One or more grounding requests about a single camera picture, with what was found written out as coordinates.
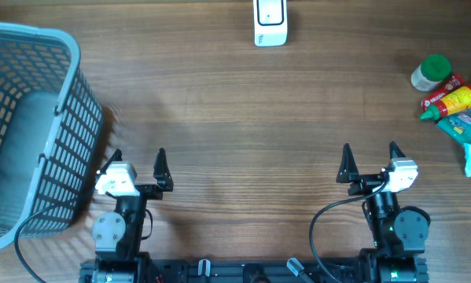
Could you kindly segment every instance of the red package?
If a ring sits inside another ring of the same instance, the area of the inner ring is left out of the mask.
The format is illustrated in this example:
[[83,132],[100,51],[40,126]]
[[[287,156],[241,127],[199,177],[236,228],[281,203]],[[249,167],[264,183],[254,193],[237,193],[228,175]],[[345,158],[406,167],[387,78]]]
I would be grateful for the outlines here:
[[424,109],[424,111],[427,110],[428,106],[438,101],[440,98],[446,96],[450,92],[454,91],[456,88],[463,84],[464,79],[462,79],[461,75],[453,74],[447,83],[443,84],[437,91],[433,92],[421,102],[422,108]]

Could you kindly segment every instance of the green nozzle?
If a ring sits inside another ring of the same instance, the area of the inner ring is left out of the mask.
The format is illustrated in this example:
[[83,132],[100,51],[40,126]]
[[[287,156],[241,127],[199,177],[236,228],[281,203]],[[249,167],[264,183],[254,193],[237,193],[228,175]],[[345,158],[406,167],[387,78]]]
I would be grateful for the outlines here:
[[418,118],[437,120],[440,118],[440,110],[435,105],[430,105]]

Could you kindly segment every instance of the wooden table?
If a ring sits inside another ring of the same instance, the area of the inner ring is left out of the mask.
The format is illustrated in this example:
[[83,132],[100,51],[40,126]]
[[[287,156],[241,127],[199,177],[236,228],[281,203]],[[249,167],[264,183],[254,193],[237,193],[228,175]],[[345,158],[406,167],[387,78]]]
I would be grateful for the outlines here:
[[[99,163],[122,149],[149,182],[167,150],[175,189],[148,203],[155,225],[142,243],[154,259],[311,259],[312,216],[348,196],[335,183],[342,145],[367,174],[395,140],[420,168],[399,202],[432,216],[432,282],[471,282],[464,153],[418,121],[425,94],[409,82],[431,53],[471,77],[471,2],[290,2],[288,42],[274,48],[254,46],[249,2],[0,8],[0,21],[77,38],[105,110]],[[373,246],[360,205],[320,219],[321,255]],[[93,221],[113,208],[95,197],[57,237],[21,241],[27,261],[48,282],[74,282],[94,257]],[[0,251],[0,282],[10,281],[32,281],[13,247]]]

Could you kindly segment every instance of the green lid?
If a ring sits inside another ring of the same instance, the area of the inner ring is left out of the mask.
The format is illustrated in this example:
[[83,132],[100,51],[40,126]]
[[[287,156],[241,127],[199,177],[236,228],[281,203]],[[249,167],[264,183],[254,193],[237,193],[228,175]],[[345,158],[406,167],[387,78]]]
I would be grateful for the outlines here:
[[452,72],[452,67],[447,58],[433,54],[427,57],[421,65],[422,75],[432,81],[441,82],[446,79]]
[[434,119],[437,120],[440,118],[440,110],[436,107],[436,105],[430,105],[424,113],[422,113],[419,119]]

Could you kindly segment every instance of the plastic basket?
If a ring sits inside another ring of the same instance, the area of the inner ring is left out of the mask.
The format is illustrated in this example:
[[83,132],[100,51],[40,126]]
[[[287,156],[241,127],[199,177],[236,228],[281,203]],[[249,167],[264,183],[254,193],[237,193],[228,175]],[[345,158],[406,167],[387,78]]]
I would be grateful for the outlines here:
[[[102,126],[69,34],[0,23],[0,248],[32,213],[79,195]],[[61,232],[78,202],[53,209],[21,237]]]

